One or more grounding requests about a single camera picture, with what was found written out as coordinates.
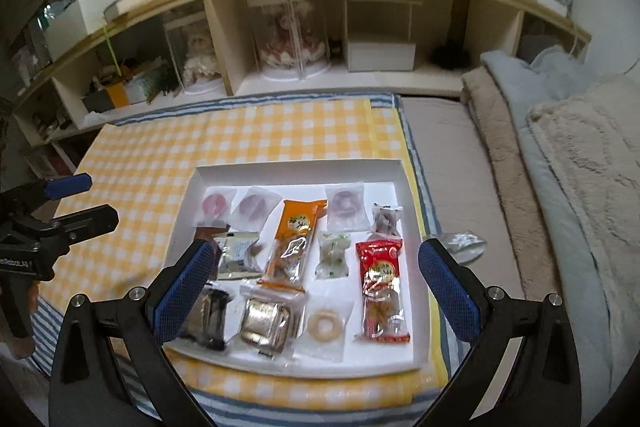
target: metal screw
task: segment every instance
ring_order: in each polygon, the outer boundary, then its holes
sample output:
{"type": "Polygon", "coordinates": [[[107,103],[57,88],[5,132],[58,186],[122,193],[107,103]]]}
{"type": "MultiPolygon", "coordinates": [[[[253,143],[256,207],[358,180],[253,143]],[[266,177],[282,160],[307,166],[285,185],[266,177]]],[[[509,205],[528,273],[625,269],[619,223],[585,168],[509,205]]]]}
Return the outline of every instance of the metal screw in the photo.
{"type": "Polygon", "coordinates": [[[487,293],[489,293],[489,296],[494,301],[499,301],[501,299],[504,299],[504,290],[500,288],[500,286],[491,286],[491,288],[487,290],[487,293]]]}
{"type": "Polygon", "coordinates": [[[79,293],[78,295],[74,295],[73,297],[71,297],[71,305],[74,308],[79,308],[80,306],[82,306],[84,304],[84,299],[86,297],[79,293]]]}
{"type": "Polygon", "coordinates": [[[547,295],[546,298],[549,299],[549,302],[551,302],[553,306],[559,306],[562,304],[562,297],[559,296],[557,293],[549,293],[549,295],[547,295]]]}
{"type": "Polygon", "coordinates": [[[146,290],[142,286],[136,286],[129,290],[129,299],[139,301],[145,296],[146,290]]]}

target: red snack package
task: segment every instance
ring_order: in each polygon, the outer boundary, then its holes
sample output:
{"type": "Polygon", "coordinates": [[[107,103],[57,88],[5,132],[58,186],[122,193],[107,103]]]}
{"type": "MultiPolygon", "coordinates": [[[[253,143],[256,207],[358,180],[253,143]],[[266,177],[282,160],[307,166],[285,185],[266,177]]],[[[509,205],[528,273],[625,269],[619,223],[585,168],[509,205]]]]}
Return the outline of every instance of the red snack package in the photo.
{"type": "Polygon", "coordinates": [[[400,294],[398,253],[402,239],[379,239],[356,243],[364,295],[362,337],[383,343],[407,343],[400,294]]]}

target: yellow checkered tablecloth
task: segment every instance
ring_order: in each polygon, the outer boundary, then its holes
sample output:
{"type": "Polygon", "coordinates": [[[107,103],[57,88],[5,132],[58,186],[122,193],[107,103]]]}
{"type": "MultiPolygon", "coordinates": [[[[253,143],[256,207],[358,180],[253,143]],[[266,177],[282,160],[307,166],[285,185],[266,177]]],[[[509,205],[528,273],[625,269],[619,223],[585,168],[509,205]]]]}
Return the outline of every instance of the yellow checkered tablecloth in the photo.
{"type": "MultiPolygon", "coordinates": [[[[372,108],[365,98],[250,106],[107,125],[78,169],[92,176],[92,190],[63,200],[58,215],[109,203],[118,211],[119,226],[60,258],[55,279],[41,286],[42,296],[64,311],[76,293],[97,301],[120,298],[136,285],[147,286],[162,267],[175,216],[196,166],[375,157],[403,160],[417,201],[398,112],[372,108]]],[[[447,381],[439,321],[437,314],[432,315],[433,367],[384,377],[268,377],[199,362],[171,350],[167,355],[187,386],[206,393],[300,409],[391,407],[410,403],[421,391],[447,381]]]]}

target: gold circular label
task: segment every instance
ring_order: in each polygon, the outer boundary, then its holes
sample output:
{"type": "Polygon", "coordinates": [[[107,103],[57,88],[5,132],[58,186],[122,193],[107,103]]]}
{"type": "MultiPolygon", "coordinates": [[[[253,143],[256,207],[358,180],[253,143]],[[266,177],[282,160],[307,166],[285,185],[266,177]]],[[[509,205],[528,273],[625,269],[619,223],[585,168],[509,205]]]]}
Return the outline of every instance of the gold circular label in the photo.
{"type": "Polygon", "coordinates": [[[389,284],[396,276],[396,270],[389,261],[375,261],[368,273],[369,280],[379,284],[389,284]]]}
{"type": "Polygon", "coordinates": [[[311,225],[311,221],[308,217],[303,215],[289,217],[289,221],[287,221],[287,226],[294,232],[302,232],[303,230],[308,230],[309,225],[311,225]]]}

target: translucent wrapper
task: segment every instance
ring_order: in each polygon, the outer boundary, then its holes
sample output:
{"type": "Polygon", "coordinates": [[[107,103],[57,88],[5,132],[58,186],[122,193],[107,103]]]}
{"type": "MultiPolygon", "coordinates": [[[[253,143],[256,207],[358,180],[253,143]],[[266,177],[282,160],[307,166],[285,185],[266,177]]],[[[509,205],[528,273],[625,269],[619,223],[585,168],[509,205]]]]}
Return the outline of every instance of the translucent wrapper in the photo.
{"type": "Polygon", "coordinates": [[[233,349],[250,349],[270,358],[290,359],[306,294],[264,286],[240,286],[246,299],[233,349]]]}
{"type": "Polygon", "coordinates": [[[326,229],[329,232],[366,232],[370,222],[364,209],[364,184],[329,185],[326,229]]]}
{"type": "Polygon", "coordinates": [[[407,343],[400,293],[398,253],[402,239],[378,239],[356,243],[360,258],[364,317],[362,338],[381,343],[407,343]]]}
{"type": "Polygon", "coordinates": [[[352,310],[353,301],[309,296],[302,334],[296,339],[295,352],[315,359],[342,362],[344,330],[352,310]]]}
{"type": "Polygon", "coordinates": [[[212,236],[222,252],[218,279],[252,279],[262,270],[255,262],[252,248],[260,238],[257,232],[225,232],[212,236]]]}
{"type": "Polygon", "coordinates": [[[400,237],[398,221],[402,215],[402,206],[373,204],[373,225],[370,231],[382,237],[400,237]]]}
{"type": "Polygon", "coordinates": [[[451,254],[458,264],[471,263],[484,253],[486,241],[470,230],[456,233],[437,233],[429,235],[427,239],[435,237],[451,254]]]}
{"type": "Polygon", "coordinates": [[[349,276],[344,253],[351,246],[347,233],[322,232],[318,239],[320,263],[316,266],[316,279],[338,279],[349,276]]]}
{"type": "Polygon", "coordinates": [[[224,229],[228,225],[231,202],[237,191],[231,187],[207,188],[196,214],[195,226],[224,229]]]}
{"type": "Polygon", "coordinates": [[[302,289],[306,252],[326,200],[284,202],[284,210],[261,283],[302,289]]]}
{"type": "Polygon", "coordinates": [[[230,301],[227,292],[215,283],[207,283],[184,322],[180,336],[193,339],[209,349],[225,349],[225,314],[230,301]]]}
{"type": "Polygon", "coordinates": [[[229,216],[229,225],[242,232],[261,232],[282,196],[262,187],[251,187],[229,216]]]}

